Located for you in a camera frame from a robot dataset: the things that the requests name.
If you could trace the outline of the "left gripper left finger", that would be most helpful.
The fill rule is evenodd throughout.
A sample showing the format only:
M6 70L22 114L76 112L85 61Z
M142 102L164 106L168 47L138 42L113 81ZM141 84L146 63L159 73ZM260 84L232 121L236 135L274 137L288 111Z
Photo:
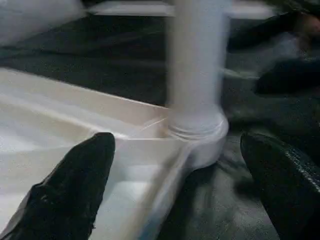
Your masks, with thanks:
M98 132L71 148L34 184L0 234L2 240L90 238L113 164L116 140Z

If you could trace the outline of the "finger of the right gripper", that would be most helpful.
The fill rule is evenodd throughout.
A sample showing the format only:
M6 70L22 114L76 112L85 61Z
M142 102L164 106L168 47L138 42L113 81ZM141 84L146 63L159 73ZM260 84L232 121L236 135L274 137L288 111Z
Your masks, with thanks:
M320 87L318 59L290 59L277 62L255 83L258 95L293 95Z
M230 35L227 44L229 52L257 47L282 33L292 33L302 13L290 11L275 15L251 26L242 27Z

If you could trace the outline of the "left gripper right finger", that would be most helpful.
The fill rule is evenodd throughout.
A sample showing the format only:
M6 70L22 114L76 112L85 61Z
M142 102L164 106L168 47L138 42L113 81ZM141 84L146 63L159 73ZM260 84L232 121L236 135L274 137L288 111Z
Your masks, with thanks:
M320 168L303 151L264 134L245 132L241 155L282 240L320 238Z

